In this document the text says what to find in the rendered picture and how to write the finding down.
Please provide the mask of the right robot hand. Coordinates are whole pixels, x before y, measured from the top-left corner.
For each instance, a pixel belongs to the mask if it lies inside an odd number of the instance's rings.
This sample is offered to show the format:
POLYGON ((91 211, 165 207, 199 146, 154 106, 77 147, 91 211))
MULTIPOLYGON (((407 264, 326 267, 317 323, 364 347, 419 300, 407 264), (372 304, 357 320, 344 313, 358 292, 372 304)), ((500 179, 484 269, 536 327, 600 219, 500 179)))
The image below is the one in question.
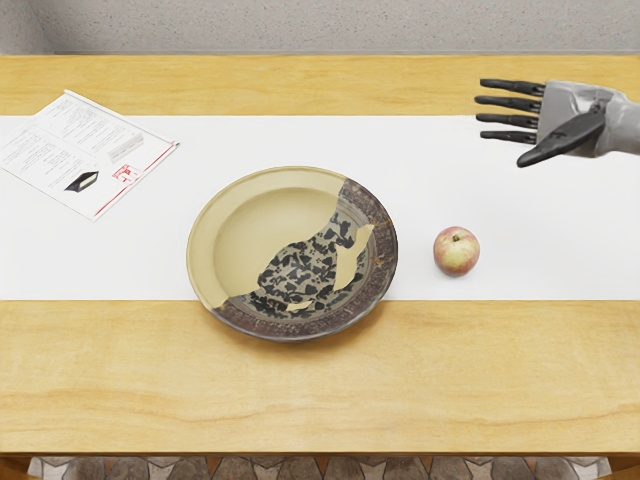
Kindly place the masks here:
POLYGON ((474 101, 513 111, 479 113, 476 119, 516 128, 482 131, 480 137, 529 145, 531 149, 516 161, 520 168, 563 154, 597 158, 622 152, 640 156, 640 103, 618 90, 559 80, 482 79, 480 85, 517 94, 478 95, 474 101))

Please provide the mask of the red-yellow apple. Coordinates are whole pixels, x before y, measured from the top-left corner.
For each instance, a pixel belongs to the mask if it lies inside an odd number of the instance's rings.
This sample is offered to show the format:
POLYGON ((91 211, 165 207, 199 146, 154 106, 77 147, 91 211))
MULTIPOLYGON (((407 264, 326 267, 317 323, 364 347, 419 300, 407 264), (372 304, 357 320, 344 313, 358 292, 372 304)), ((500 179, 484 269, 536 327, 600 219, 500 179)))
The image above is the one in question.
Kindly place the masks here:
POLYGON ((457 278, 468 274, 480 257, 480 243, 468 229, 451 226, 442 230, 433 244, 433 257, 447 276, 457 278))

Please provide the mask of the beige plate with dark pattern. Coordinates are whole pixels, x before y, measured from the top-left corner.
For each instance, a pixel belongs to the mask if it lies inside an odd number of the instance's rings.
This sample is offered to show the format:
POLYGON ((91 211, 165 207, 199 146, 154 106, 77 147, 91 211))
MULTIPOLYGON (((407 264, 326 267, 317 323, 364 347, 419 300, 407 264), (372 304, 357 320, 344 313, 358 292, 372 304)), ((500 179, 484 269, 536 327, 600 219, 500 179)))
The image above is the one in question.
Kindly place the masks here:
POLYGON ((391 217, 364 186, 314 167, 247 175, 218 192, 189 234, 198 299, 253 337, 307 341, 357 323, 398 263, 391 217))

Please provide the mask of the open white printed book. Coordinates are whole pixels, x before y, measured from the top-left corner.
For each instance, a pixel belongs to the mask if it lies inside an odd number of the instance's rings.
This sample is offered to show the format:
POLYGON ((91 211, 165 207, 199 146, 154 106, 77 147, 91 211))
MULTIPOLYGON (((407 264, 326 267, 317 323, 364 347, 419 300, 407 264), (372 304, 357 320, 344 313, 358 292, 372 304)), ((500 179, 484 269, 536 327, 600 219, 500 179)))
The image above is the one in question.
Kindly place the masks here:
POLYGON ((95 221, 178 145, 66 90, 0 133, 0 168, 95 221))

